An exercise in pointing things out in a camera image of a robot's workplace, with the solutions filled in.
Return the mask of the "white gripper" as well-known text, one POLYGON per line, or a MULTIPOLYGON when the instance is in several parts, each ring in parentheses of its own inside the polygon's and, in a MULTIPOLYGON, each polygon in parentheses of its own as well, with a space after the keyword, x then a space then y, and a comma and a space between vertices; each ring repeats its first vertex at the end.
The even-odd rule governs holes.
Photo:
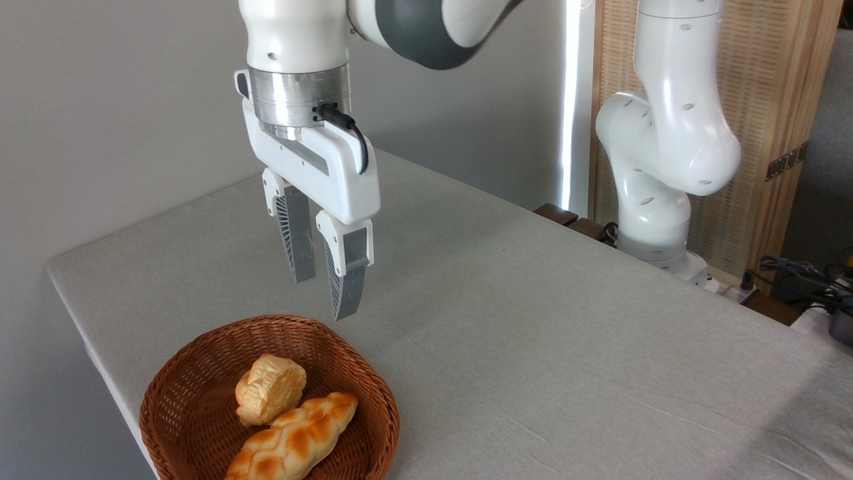
POLYGON ((359 131, 329 121, 301 128, 297 140, 283 139, 265 127, 254 111, 249 71, 238 70, 235 88, 262 174, 266 209, 277 219, 295 282, 316 277, 310 200, 324 210, 316 216, 324 239, 333 319, 359 310, 366 269, 375 263, 370 218, 381 208, 374 146, 359 131))

